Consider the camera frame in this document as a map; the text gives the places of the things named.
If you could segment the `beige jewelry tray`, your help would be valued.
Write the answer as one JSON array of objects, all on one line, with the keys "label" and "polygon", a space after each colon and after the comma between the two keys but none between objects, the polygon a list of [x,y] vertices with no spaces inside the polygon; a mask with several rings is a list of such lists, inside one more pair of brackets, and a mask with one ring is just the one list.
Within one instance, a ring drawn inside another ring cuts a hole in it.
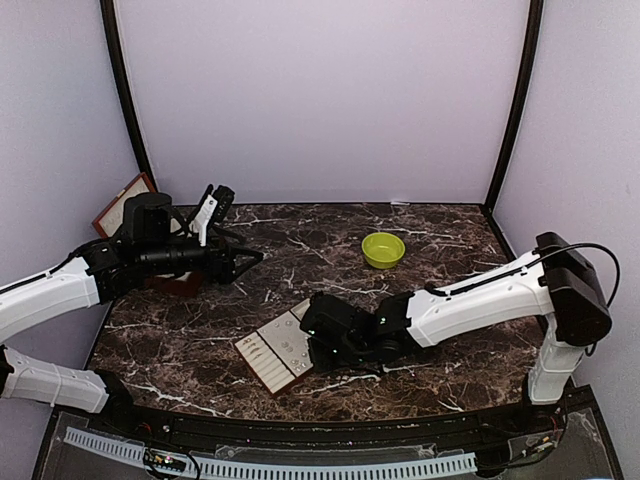
[{"label": "beige jewelry tray", "polygon": [[286,311],[235,343],[271,396],[283,393],[313,369],[309,335],[300,328],[301,319],[300,310]]}]

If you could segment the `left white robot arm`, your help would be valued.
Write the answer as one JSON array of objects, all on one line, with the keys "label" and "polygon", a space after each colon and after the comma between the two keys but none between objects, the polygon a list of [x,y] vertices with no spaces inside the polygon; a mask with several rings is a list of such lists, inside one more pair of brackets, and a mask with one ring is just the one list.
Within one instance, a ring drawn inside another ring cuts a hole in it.
[{"label": "left white robot arm", "polygon": [[[199,272],[209,283],[231,284],[259,264],[262,253],[220,227],[235,194],[210,185],[198,207],[182,216],[165,193],[125,201],[120,226],[107,239],[87,242],[59,265],[1,289],[1,339],[63,314],[115,301],[150,279]],[[77,370],[1,347],[1,395],[67,406],[92,414],[120,436],[141,427],[140,412],[116,374]]]}]

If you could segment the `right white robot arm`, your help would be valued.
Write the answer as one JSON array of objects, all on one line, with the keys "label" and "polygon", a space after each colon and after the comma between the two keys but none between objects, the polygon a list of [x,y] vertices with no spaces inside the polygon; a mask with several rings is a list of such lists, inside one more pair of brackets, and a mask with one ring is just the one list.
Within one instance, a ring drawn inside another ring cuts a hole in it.
[{"label": "right white robot arm", "polygon": [[549,416],[587,347],[612,329],[612,299],[582,255],[590,242],[567,243],[555,232],[512,262],[443,287],[424,287],[382,300],[369,313],[316,293],[300,321],[314,368],[332,371],[387,363],[467,332],[530,316],[547,321],[538,359],[526,376],[526,399],[510,413],[521,434]]}]

